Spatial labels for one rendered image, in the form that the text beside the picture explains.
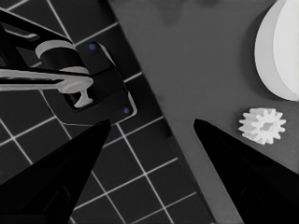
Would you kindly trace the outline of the small white toothed gear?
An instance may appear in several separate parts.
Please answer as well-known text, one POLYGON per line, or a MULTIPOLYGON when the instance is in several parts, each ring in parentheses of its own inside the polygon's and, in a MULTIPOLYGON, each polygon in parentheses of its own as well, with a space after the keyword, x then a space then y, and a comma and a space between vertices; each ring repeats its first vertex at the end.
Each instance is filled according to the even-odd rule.
POLYGON ((275 108, 251 108, 243 114, 238 128, 242 136, 260 145, 272 145, 281 138, 280 134, 286 129, 283 127, 287 120, 275 108))

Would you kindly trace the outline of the dark robot body with pale bars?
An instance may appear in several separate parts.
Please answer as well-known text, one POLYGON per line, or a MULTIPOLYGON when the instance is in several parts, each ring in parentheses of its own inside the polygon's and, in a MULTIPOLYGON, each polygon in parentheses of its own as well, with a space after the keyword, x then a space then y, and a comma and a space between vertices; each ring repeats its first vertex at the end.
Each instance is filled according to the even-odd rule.
POLYGON ((122 122, 137 113, 134 100, 107 49, 93 43, 90 72, 64 35, 0 7, 0 91, 42 91, 63 124, 92 126, 122 122))

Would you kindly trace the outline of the large thick white disc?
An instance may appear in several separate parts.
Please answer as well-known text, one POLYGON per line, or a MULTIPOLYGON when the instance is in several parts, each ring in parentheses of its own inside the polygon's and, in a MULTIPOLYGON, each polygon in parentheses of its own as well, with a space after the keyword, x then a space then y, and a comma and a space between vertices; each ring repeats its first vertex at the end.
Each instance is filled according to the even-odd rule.
POLYGON ((258 75, 276 96, 299 102, 299 0, 277 0, 255 39, 258 75))

